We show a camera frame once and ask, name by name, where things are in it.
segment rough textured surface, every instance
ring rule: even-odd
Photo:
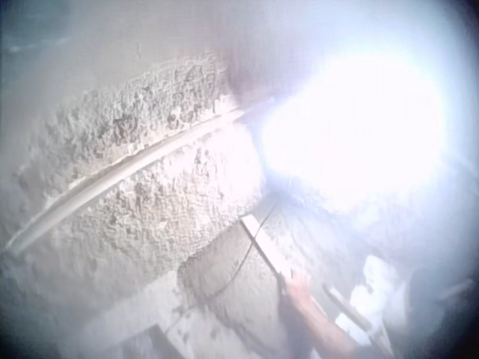
[[[37,119],[28,161],[1,181],[1,220],[11,235],[54,199],[100,170],[231,110],[225,68],[186,58],[114,88],[84,93]]]
[[[345,297],[361,280],[361,269],[369,248],[345,233],[330,218],[319,218],[306,210],[280,203],[264,225],[293,267],[313,276],[313,293],[325,311],[335,317],[338,309],[321,285],[336,286]],[[278,281],[256,248],[250,252],[236,279],[217,298],[207,300],[236,271],[251,241],[237,223],[223,232],[180,268],[179,277],[191,293],[192,302],[208,307],[219,320],[233,328],[246,345],[264,358],[295,358],[299,350],[291,343],[278,308]]]
[[[25,258],[21,292],[73,328],[205,246],[262,196],[244,125],[230,126],[121,182]]]

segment welding cable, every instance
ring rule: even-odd
[[[266,223],[266,221],[269,219],[269,217],[271,217],[271,214],[274,212],[275,208],[276,208],[276,204],[277,203],[274,203],[271,208],[269,209],[269,211],[267,212],[266,214],[266,217],[261,221],[260,223],[260,226],[258,227],[256,233],[254,234],[253,236],[253,240],[251,241],[251,244],[248,246],[248,250],[246,251],[244,257],[242,258],[241,260],[241,263],[238,265],[238,268],[236,269],[236,271],[234,271],[233,275],[230,277],[230,279],[225,283],[223,284],[223,286],[221,286],[219,289],[217,289],[215,292],[213,292],[212,294],[208,295],[207,297],[205,297],[204,299],[202,299],[201,301],[199,301],[198,303],[195,303],[189,307],[187,307],[182,313],[181,315],[178,317],[177,320],[175,320],[173,323],[170,324],[170,326],[168,326],[165,330],[165,336],[168,336],[168,332],[173,329],[179,322],[181,319],[183,319],[183,317],[190,311],[190,310],[193,310],[195,309],[196,307],[199,307],[201,305],[205,305],[205,304],[209,304],[211,301],[213,301],[214,299],[218,298],[221,294],[223,294],[226,289],[234,282],[234,280],[237,278],[238,274],[240,273],[241,271],[241,268],[244,266],[246,260],[248,259],[248,256],[249,256],[249,253],[251,252],[251,250],[253,249],[253,246],[256,242],[256,236],[257,234],[260,232],[261,228],[263,227],[263,225]]]

